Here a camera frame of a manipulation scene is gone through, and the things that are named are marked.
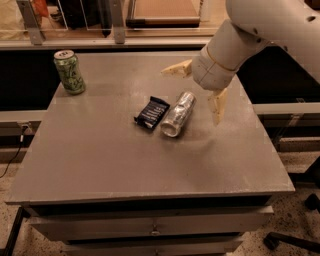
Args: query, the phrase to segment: aluminum can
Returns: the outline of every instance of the aluminum can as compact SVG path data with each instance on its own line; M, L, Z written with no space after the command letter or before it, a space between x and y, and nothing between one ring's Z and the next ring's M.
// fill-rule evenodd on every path
M169 110L162 121L160 125L161 131L169 137L178 136L181 128L190 116L196 101L196 97L192 92L181 93L174 107Z
M70 94L79 94L86 89L79 69L78 57L72 50L62 50L54 54L54 64L62 85Z

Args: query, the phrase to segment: black cable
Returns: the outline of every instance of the black cable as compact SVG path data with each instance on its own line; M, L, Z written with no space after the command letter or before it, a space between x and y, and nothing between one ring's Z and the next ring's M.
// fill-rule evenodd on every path
M22 144L23 144L24 132L25 132L25 131L26 131L26 128L23 128L23 129L21 130L20 143L19 143L18 151L17 151L17 153L15 154L15 156L10 159L9 163L7 164L6 169L4 170L4 173L0 176L0 179L3 178L3 177L6 175L8 169L9 169L10 164L11 164L12 161L13 161L14 159L16 159L16 157L19 155L20 150L21 150L21 147L22 147Z

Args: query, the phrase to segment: drawer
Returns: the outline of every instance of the drawer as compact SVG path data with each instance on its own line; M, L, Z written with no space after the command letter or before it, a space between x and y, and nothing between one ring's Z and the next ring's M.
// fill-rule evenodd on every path
M238 237L207 237L138 241L133 243L92 243L66 246L70 256L174 256L216 255L235 251L242 243Z
M202 210L32 217L29 222L52 241L212 234L254 231L273 214L271 206Z

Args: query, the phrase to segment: black snack bag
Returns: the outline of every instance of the black snack bag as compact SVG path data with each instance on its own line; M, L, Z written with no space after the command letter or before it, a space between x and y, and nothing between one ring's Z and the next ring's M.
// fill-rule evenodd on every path
M168 103L151 96L148 105L140 112L138 117L134 117L134 121L137 125L153 130L169 108Z

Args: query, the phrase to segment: green soda can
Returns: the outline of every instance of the green soda can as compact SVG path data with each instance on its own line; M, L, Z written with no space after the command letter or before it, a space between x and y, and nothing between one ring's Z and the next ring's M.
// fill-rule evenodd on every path
M62 50L54 54L54 64L65 90L70 94L80 94L86 85L79 69L78 57L72 50Z

